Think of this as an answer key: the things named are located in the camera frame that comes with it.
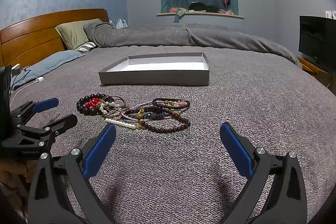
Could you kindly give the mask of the person's left hand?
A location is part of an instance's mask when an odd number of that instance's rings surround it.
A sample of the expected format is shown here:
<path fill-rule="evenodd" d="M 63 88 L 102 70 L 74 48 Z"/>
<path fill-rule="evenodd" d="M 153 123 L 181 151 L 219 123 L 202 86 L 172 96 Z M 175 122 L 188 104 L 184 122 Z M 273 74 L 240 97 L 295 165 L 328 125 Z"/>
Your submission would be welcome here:
<path fill-rule="evenodd" d="M 27 183 L 31 183 L 37 164 L 37 160 L 20 163 L 11 159 L 1 159 L 1 183 L 10 189 L 17 188 L 18 184 L 14 181 L 15 175 L 22 175 Z"/>

